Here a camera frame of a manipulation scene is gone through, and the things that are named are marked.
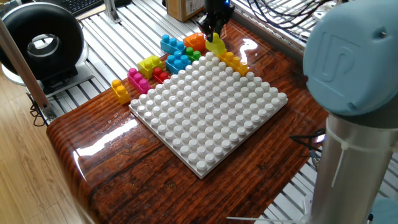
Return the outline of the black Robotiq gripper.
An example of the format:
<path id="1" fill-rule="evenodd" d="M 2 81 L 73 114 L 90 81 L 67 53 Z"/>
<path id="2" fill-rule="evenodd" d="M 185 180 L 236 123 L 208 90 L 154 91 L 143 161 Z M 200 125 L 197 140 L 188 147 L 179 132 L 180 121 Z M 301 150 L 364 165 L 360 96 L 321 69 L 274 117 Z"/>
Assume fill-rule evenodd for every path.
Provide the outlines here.
<path id="1" fill-rule="evenodd" d="M 205 14 L 197 19 L 197 24 L 208 42 L 213 41 L 213 33 L 221 34 L 233 11 L 230 0 L 205 0 Z"/>

